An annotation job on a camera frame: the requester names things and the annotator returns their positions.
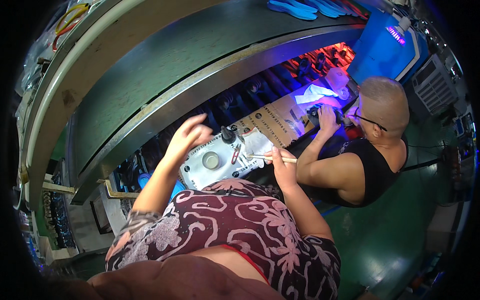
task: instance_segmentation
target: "yellow cable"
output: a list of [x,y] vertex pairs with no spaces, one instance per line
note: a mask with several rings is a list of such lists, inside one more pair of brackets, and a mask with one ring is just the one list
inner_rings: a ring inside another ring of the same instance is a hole
[[[57,27],[55,27],[55,34],[58,34],[60,31],[62,31],[63,29],[67,28],[68,25],[70,25],[76,18],[82,16],[85,12],[88,11],[88,8],[89,8],[90,4],[88,3],[81,3],[81,4],[77,4],[77,5],[73,5],[59,20],[58,24],[57,24]],[[68,20],[68,22],[62,26],[62,28],[59,28],[60,27],[60,24],[65,20],[65,18],[69,15],[69,13],[73,12],[74,10],[78,9],[79,11],[77,11],[77,13],[75,13],[75,15],[73,15],[72,18],[70,18]]]

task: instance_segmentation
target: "purple light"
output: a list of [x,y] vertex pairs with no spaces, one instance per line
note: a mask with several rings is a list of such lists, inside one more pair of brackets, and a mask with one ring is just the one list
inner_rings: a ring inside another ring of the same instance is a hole
[[405,45],[405,40],[402,35],[393,26],[386,27],[387,31],[394,37],[394,39],[402,46]]

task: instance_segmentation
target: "cardboard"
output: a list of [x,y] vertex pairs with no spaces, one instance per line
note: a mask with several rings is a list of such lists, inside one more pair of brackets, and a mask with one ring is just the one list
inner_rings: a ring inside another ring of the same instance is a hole
[[335,97],[328,96],[324,96],[318,101],[298,105],[294,96],[303,95],[311,84],[325,86],[320,80],[315,80],[238,120],[231,125],[233,126],[232,129],[237,129],[238,133],[241,134],[257,127],[276,147],[288,147],[293,141],[315,127],[308,120],[307,109],[317,103],[328,103],[339,108],[342,107]]

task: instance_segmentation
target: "black tank top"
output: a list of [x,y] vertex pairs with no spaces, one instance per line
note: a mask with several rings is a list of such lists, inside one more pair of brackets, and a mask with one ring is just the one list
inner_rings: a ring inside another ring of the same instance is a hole
[[[402,141],[407,148],[408,159],[408,143],[407,138],[403,134]],[[363,164],[365,174],[365,196],[361,204],[352,204],[343,200],[337,192],[337,189],[323,188],[306,188],[307,193],[313,193],[315,198],[330,204],[338,204],[345,207],[365,207],[375,202],[380,196],[397,180],[401,171],[405,168],[407,159],[400,171],[392,172],[383,155],[365,138],[348,141],[343,143],[338,151],[342,153],[355,153],[360,157]]]

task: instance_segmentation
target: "patterned blouse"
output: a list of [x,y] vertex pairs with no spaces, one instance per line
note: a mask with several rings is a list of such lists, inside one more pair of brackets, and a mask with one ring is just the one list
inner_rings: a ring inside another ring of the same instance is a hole
[[301,237],[285,204],[242,179],[181,191],[162,216],[131,212],[107,253],[106,270],[213,246],[236,250],[286,299],[337,299],[334,243]]

